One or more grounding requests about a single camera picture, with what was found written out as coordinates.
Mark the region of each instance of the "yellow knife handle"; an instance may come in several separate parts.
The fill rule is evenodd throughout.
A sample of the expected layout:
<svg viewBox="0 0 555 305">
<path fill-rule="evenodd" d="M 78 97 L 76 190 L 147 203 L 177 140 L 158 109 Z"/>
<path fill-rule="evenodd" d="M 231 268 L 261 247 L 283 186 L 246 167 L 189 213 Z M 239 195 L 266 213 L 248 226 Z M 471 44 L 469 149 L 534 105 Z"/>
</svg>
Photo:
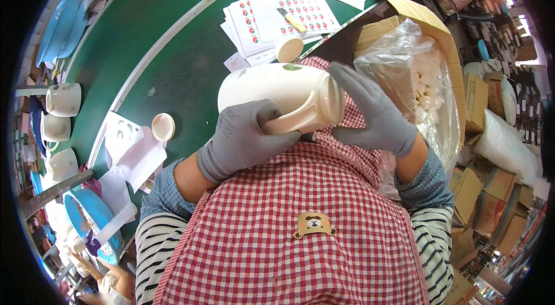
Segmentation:
<svg viewBox="0 0 555 305">
<path fill-rule="evenodd" d="M 295 26 L 296 29 L 298 29 L 299 31 L 306 31 L 306 27 L 303 26 L 301 24 L 301 21 L 299 21 L 299 19 L 297 19 L 296 17 L 294 17 L 293 15 L 287 14 L 285 16 L 285 19 L 287 21 L 289 21 L 293 26 Z"/>
</svg>

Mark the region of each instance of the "mug handle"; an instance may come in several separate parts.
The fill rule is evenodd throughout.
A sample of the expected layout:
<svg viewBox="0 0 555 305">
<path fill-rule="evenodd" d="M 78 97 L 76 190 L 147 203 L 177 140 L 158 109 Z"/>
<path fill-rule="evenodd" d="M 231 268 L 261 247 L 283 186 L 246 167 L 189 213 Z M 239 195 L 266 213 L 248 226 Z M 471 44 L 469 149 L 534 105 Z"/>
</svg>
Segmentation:
<svg viewBox="0 0 555 305">
<path fill-rule="evenodd" d="M 54 151 L 55 149 L 58 148 L 58 145 L 59 145 L 60 143 L 59 143 L 59 142 L 56 142 L 56 145 L 55 145 L 52 149 L 50 149 L 50 148 L 48 147 L 48 144 L 51 144 L 51 142 L 47 142 L 46 140 L 43 140 L 43 141 L 42 141 L 42 144 L 43 144 L 43 146 L 45 147 L 45 149 L 46 149 L 47 151 L 52 152 L 52 151 Z"/>
<path fill-rule="evenodd" d="M 302 134 L 314 131 L 314 124 L 310 122 L 314 121 L 318 116 L 318 109 L 315 104 L 315 99 L 318 98 L 316 95 L 314 90 L 310 92 L 309 98 L 304 104 L 291 113 L 268 121 L 262 126 L 262 132 L 268 135 L 275 135 L 295 130 L 300 131 Z"/>
</svg>

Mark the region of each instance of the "white ceramic mug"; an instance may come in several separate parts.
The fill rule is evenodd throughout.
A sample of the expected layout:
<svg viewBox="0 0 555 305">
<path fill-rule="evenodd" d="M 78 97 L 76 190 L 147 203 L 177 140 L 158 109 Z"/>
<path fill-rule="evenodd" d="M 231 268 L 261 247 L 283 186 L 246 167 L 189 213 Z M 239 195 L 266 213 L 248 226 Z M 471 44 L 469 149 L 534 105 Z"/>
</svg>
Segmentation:
<svg viewBox="0 0 555 305">
<path fill-rule="evenodd" d="M 343 119 L 345 94 L 329 73 L 291 63 L 270 63 L 229 74 L 220 86 L 218 111 L 266 98 L 283 113 L 262 126 L 266 134 L 294 130 L 305 134 Z"/>
<path fill-rule="evenodd" d="M 81 107 L 81 86 L 76 83 L 53 85 L 46 92 L 46 111 L 59 117 L 73 117 Z"/>
<path fill-rule="evenodd" d="M 50 156 L 45 162 L 46 171 L 52 174 L 55 183 L 79 174 L 77 156 L 73 149 L 65 149 Z"/>
<path fill-rule="evenodd" d="M 69 117 L 59 117 L 41 113 L 40 136 L 46 142 L 65 142 L 71 135 L 71 121 Z"/>
</svg>

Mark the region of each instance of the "blue plaid sleeve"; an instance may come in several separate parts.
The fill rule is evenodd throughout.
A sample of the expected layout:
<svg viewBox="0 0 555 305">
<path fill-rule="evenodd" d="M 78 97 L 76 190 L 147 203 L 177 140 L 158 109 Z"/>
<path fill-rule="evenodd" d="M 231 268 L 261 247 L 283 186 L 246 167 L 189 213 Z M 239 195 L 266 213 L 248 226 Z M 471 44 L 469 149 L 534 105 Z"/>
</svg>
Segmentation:
<svg viewBox="0 0 555 305">
<path fill-rule="evenodd" d="M 155 213 L 170 212 L 189 221 L 196 204 L 185 201 L 177 189 L 173 177 L 175 166 L 184 158 L 171 163 L 154 179 L 150 194 L 143 197 L 140 209 L 140 221 Z"/>
<path fill-rule="evenodd" d="M 445 174 L 440 159 L 431 148 L 428 148 L 426 163 L 408 184 L 401 184 L 395 169 L 395 187 L 399 191 L 401 204 L 408 211 L 454 205 L 454 195 L 449 189 L 449 176 Z"/>
</svg>

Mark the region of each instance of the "gloved hand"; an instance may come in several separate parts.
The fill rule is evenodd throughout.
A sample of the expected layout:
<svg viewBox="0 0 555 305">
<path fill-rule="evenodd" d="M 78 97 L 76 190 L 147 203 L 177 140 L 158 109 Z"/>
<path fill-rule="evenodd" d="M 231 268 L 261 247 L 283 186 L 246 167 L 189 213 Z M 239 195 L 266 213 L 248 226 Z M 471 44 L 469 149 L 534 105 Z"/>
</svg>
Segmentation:
<svg viewBox="0 0 555 305">
<path fill-rule="evenodd" d="M 410 153 L 417 129 L 372 79 L 348 66 L 333 62 L 328 72 L 355 101 L 366 121 L 365 128 L 335 127 L 334 137 L 345 145 L 367 150 L 389 150 L 396 157 Z"/>
<path fill-rule="evenodd" d="M 287 151 L 301 137 L 300 132 L 266 135 L 260 129 L 281 115 L 269 99 L 222 110 L 212 140 L 197 152 L 200 171 L 208 180 L 220 183 L 238 170 L 264 164 Z"/>
</svg>

